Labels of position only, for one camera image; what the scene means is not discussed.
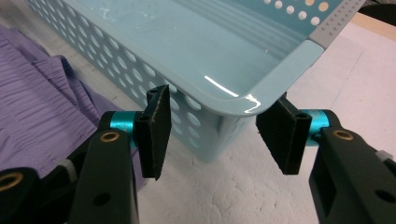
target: white surface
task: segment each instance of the white surface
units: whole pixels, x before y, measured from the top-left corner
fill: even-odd
[[[66,56],[82,80],[115,104],[138,109],[21,0],[0,2],[0,24]],[[332,109],[345,128],[396,156],[395,71],[396,43],[349,24],[288,96],[299,108]],[[161,179],[138,193],[141,223],[318,223],[308,186],[316,151],[306,149],[299,175],[283,176],[254,121],[209,164],[171,137]]]

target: plastic basket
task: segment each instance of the plastic basket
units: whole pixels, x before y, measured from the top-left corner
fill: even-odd
[[[169,84],[173,134],[213,161],[329,47],[364,0],[26,0],[142,107]]]

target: brass screw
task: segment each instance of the brass screw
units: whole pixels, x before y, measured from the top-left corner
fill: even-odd
[[[347,141],[353,140],[353,135],[350,133],[347,133],[345,131],[337,130],[337,131],[334,131],[332,134],[338,138],[343,139],[343,140],[347,140]]]
[[[114,142],[117,139],[119,139],[119,137],[120,137],[119,133],[114,133],[114,132],[104,133],[102,134],[102,136],[100,136],[100,140],[102,142]]]
[[[6,184],[2,184],[2,181],[8,180]],[[0,192],[8,189],[12,189],[17,186],[23,180],[23,174],[20,172],[13,172],[0,176]]]

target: teal metal part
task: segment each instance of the teal metal part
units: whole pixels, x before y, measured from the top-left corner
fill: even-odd
[[[312,117],[311,127],[309,129],[309,135],[305,145],[308,147],[316,147],[318,146],[318,142],[314,140],[314,137],[320,132],[321,128],[330,127],[329,119],[323,110],[306,109],[301,111]]]
[[[110,122],[110,128],[116,128],[128,133],[131,149],[136,149],[134,143],[134,111],[118,111],[113,114]]]

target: purple cloth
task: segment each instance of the purple cloth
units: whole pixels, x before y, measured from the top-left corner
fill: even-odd
[[[120,110],[83,85],[63,56],[50,57],[14,29],[0,26],[0,170],[32,167],[47,175]],[[136,187],[144,183],[137,151]]]

